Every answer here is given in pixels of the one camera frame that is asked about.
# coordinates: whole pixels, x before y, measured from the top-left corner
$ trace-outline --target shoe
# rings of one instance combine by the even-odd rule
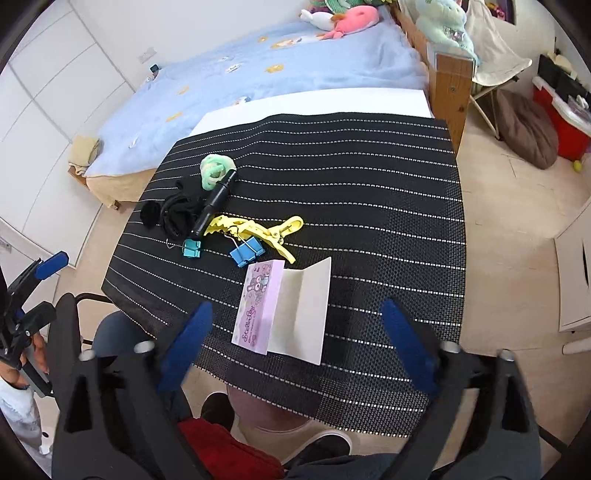
[[[209,423],[221,425],[227,431],[232,430],[235,418],[234,409],[230,405],[228,395],[214,392],[205,399],[201,407],[201,418]]]
[[[303,448],[283,463],[285,470],[291,470],[305,463],[328,460],[351,453],[351,439],[338,430],[326,430],[312,437]]]

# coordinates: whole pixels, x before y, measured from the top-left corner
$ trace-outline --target red garment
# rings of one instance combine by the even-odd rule
[[[235,440],[221,425],[189,419],[180,422],[178,428],[215,480],[278,480],[284,477],[279,460]]]

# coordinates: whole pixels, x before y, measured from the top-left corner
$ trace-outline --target wooden bed post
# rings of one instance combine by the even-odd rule
[[[402,13],[397,1],[392,3],[390,9],[392,16],[406,33],[409,43],[428,65],[431,111],[436,118],[447,122],[453,148],[457,153],[470,101],[473,60],[437,51],[412,19]]]

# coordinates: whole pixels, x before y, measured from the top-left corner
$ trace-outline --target pink plush toy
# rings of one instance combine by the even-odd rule
[[[322,40],[341,38],[373,27],[379,22],[379,12],[377,8],[370,5],[360,5],[347,10],[344,14],[334,15],[332,21],[335,24],[334,30],[328,32]]]

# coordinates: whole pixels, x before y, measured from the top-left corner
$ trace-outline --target folded beige towel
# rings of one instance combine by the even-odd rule
[[[100,138],[75,136],[68,161],[76,169],[76,175],[84,174],[94,162],[99,150]]]

